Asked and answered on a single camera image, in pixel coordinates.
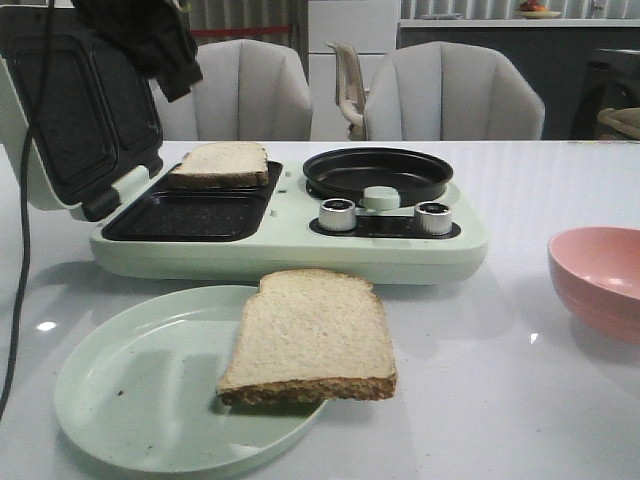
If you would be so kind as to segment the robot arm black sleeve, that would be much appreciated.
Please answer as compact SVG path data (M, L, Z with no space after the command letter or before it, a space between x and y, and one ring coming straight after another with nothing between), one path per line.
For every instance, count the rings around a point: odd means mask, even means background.
M122 50L173 102L203 79L198 47L181 21L188 1L74 1L81 19Z

